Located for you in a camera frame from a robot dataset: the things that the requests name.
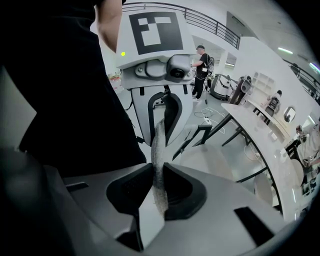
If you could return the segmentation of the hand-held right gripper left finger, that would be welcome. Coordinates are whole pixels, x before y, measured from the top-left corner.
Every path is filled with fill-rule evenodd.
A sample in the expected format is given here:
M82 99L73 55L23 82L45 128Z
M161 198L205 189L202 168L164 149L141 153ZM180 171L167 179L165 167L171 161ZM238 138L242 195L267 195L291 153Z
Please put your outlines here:
M62 178L45 167L69 252L161 252L164 198L151 164Z

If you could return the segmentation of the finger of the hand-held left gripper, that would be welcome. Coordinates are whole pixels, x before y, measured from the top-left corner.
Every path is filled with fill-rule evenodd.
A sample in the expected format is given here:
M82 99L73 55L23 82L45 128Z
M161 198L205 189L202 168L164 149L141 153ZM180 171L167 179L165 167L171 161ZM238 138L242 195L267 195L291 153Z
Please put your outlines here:
M168 85L163 96L165 104L165 146L169 146L183 131L193 110L190 84Z
M154 102L164 96L164 86L132 88L131 98L144 142L151 146L155 137Z

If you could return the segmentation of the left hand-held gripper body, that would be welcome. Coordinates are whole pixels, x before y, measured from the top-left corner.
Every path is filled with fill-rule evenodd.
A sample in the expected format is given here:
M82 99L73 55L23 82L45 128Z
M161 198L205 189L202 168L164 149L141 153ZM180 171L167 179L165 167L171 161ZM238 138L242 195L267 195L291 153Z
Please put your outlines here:
M116 67L125 89L191 83L193 37L181 13L134 11L121 18Z

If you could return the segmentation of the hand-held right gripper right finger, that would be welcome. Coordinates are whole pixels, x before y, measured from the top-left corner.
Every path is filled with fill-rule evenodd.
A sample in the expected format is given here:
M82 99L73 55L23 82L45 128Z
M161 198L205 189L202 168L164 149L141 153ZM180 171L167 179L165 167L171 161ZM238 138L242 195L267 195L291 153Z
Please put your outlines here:
M242 185L185 166L175 168L204 185L206 202L189 219L166 222L144 254L265 256L292 233L293 225Z

